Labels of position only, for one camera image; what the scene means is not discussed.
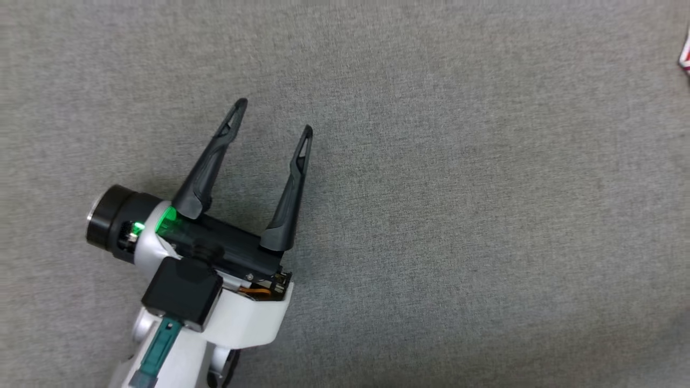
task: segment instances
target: gray carpet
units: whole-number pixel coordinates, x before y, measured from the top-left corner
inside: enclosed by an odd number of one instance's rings
[[[85,214],[171,197],[239,97],[213,215],[259,233],[315,141],[237,386],[690,386],[687,1],[3,8],[6,386],[130,354],[146,284]]]

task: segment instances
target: black connector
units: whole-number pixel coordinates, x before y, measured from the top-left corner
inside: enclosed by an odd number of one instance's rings
[[[223,289],[223,279],[207,262],[164,258],[141,303],[149,312],[202,332]]]

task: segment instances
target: black cylindrical joint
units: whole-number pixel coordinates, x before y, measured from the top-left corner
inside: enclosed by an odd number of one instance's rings
[[[86,241],[111,252],[120,260],[133,263],[132,249],[118,244],[118,241],[125,228],[130,228],[135,222],[146,222],[160,201],[158,197],[138,193],[118,184],[111,186],[87,217]]]

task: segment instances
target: green indicator light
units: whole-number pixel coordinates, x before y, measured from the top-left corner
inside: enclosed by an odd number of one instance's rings
[[[167,229],[171,223],[173,223],[177,219],[177,211],[175,210],[174,207],[169,206],[165,212],[163,212],[163,215],[158,219],[158,224],[156,225],[156,233],[161,228]]]
[[[135,235],[139,235],[139,234],[141,234],[141,231],[144,228],[146,228],[146,225],[142,224],[141,222],[135,222],[132,225],[132,233],[134,233]]]

